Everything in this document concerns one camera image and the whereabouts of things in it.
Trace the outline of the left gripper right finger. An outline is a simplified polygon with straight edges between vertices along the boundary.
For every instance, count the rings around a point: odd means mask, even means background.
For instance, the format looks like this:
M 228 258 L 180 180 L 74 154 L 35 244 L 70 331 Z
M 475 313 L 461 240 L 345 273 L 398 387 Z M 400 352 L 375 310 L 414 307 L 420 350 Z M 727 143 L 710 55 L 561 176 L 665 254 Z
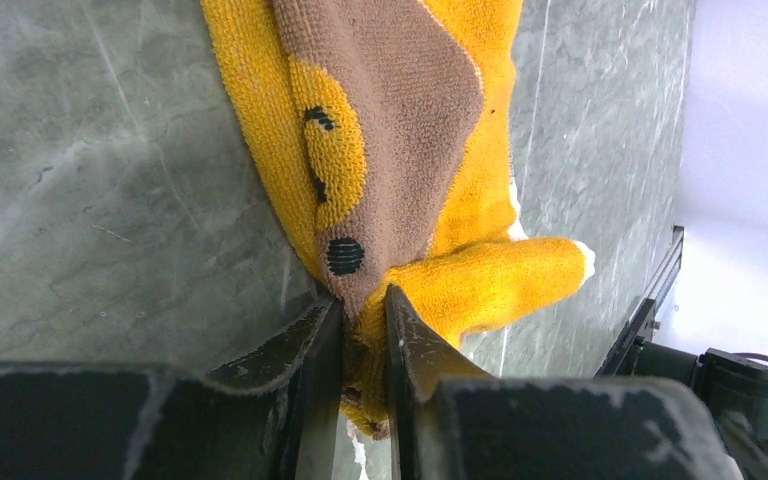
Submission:
M 490 373 L 429 327 L 399 286 L 387 287 L 384 305 L 393 477 L 446 479 L 452 434 L 437 387 L 449 379 L 488 379 Z

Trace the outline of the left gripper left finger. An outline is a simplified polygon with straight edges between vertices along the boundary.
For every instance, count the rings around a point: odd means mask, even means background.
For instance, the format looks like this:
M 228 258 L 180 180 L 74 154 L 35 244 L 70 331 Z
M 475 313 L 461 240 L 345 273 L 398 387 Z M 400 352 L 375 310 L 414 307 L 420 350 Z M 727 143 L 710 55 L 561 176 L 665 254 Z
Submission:
M 267 479 L 330 479 L 342 384 L 343 308 L 314 301 L 255 350 L 209 371 L 262 425 Z

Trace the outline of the brown yellow cloth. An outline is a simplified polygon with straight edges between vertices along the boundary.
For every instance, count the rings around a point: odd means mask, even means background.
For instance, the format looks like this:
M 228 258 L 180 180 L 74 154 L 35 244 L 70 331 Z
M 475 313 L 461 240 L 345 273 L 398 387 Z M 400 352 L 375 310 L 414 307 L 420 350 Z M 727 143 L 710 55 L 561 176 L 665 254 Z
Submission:
M 205 1 L 279 222 L 344 306 L 342 412 L 390 434 L 385 295 L 448 344 L 575 294 L 594 252 L 530 238 L 510 159 L 518 1 Z

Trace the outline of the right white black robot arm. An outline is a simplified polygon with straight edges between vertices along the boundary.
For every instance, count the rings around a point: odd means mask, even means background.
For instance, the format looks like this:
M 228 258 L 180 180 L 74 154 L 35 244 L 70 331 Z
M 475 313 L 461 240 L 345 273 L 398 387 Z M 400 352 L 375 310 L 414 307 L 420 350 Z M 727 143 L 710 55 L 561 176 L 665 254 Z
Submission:
M 620 376 L 675 380 L 689 387 L 714 417 L 736 412 L 768 446 L 768 366 L 710 348 L 694 355 L 637 338 L 618 368 Z

